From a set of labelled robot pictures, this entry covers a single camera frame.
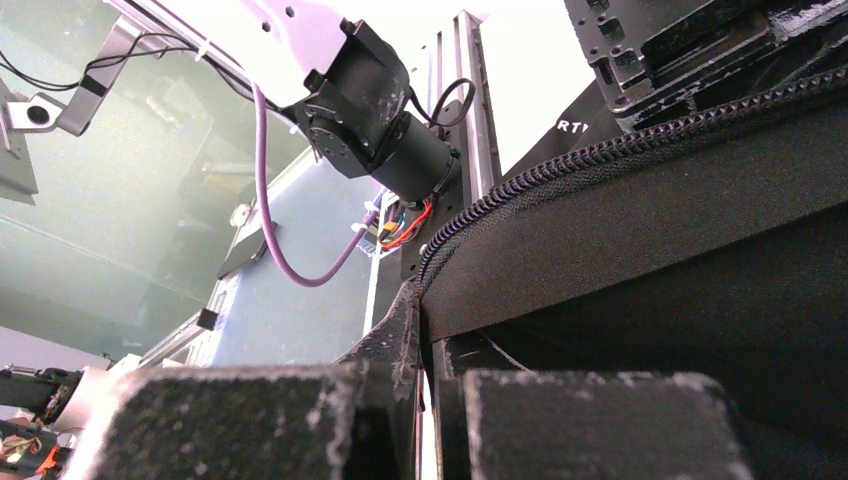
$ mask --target black zipper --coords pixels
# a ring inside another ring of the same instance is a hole
[[[848,68],[839,68],[695,115],[622,135],[555,157],[530,168],[493,188],[488,195],[464,209],[439,229],[421,256],[421,267],[416,276],[419,293],[423,294],[429,286],[424,285],[427,275],[431,274],[432,278],[432,274],[438,273],[428,272],[428,269],[439,249],[483,216],[491,214],[506,202],[529,190],[591,167],[622,161],[628,156],[644,154],[671,143],[691,140],[726,127],[729,122],[764,119],[768,118],[769,114],[779,116],[787,111],[794,114],[797,112],[790,107],[800,107],[803,110],[812,108],[818,102],[811,100],[819,99],[846,86],[848,86]]]

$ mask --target window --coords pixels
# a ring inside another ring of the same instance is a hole
[[[4,2],[0,49],[72,82],[117,17],[101,0]],[[114,358],[165,337],[206,305],[230,214],[254,197],[253,130],[250,102],[171,53],[131,59],[82,137],[27,135],[40,193],[36,206],[0,200],[0,325]],[[270,121],[269,178],[307,147],[288,130]]]

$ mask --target bolt hole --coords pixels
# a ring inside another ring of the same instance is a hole
[[[27,108],[27,118],[36,125],[46,125],[50,121],[50,113],[44,107],[33,105]]]

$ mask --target glass panel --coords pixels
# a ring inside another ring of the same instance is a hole
[[[101,0],[0,8],[3,53],[55,83],[79,77],[118,16]],[[152,347],[209,298],[230,214],[254,197],[253,130],[252,103],[171,53],[131,59],[82,137],[28,135],[40,193],[0,201],[0,325],[114,358]],[[306,146],[271,120],[269,178]]]
[[[350,225],[365,214],[380,185],[371,177],[345,178],[327,161],[312,165],[284,190],[269,189],[271,215],[281,219],[277,239],[301,275],[322,275],[350,242]],[[329,195],[333,201],[327,201]],[[258,228],[254,218],[247,231]],[[394,298],[397,281],[384,282]],[[280,273],[270,255],[248,265],[230,289],[218,325],[220,343],[212,365],[330,363],[362,338],[371,258],[354,250],[332,280],[304,288]]]

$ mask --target zipper teeth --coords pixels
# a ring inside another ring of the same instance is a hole
[[[848,77],[848,68],[816,75],[786,87],[560,155],[525,170],[506,183],[493,188],[488,195],[465,208],[439,229],[421,256],[421,267],[418,269],[416,282],[420,287],[433,255],[451,237],[523,192],[595,165],[644,153],[673,141],[710,132],[719,126],[719,121],[723,125],[727,120],[738,119],[751,110],[774,108],[802,97],[832,90],[845,83],[846,77]]]

